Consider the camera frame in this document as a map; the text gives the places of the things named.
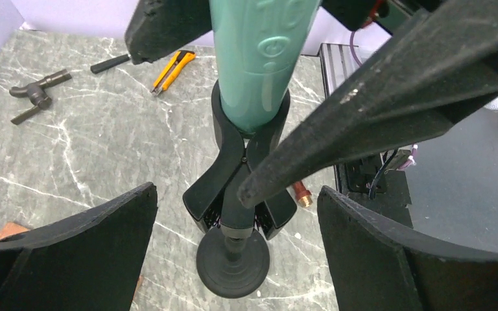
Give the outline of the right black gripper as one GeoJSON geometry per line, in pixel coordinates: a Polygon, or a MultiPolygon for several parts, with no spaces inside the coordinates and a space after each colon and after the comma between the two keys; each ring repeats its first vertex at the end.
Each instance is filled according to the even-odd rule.
{"type": "Polygon", "coordinates": [[[398,29],[241,183],[245,207],[336,163],[439,137],[498,97],[498,1],[321,6],[350,31],[398,29]]]}

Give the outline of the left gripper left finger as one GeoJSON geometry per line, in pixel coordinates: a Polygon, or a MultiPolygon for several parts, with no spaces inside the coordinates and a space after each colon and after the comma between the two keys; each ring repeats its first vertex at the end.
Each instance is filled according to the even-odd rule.
{"type": "Polygon", "coordinates": [[[0,310],[129,310],[158,211],[153,183],[0,242],[0,310]]]}

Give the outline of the black round base mic stand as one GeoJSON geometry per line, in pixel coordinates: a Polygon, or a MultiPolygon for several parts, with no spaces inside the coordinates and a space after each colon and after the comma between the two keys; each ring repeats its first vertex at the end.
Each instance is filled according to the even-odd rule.
{"type": "Polygon", "coordinates": [[[267,242],[297,211],[287,190],[253,207],[244,207],[237,197],[240,184],[277,147],[290,103],[286,93],[277,115],[246,136],[224,114],[219,85],[213,87],[211,107],[219,154],[182,199],[204,232],[196,252],[198,275],[219,297],[241,298],[260,287],[270,267],[267,242]]]}

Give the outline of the teal green microphone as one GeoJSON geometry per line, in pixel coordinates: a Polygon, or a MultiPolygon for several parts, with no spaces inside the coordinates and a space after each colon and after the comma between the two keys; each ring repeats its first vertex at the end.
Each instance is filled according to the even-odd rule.
{"type": "Polygon", "coordinates": [[[320,1],[210,1],[222,110],[241,131],[271,121],[320,1]]]}

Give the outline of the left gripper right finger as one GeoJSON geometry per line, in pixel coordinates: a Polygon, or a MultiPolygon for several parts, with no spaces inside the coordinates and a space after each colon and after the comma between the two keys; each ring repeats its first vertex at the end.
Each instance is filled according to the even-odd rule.
{"type": "Polygon", "coordinates": [[[498,310],[498,253],[425,235],[326,186],[317,212],[341,310],[498,310]]]}

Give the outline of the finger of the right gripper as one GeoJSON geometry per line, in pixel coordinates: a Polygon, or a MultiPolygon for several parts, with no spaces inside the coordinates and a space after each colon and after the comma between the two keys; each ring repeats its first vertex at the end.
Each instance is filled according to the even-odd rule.
{"type": "Polygon", "coordinates": [[[168,56],[210,30],[208,0],[140,0],[124,41],[138,65],[168,56]]]}

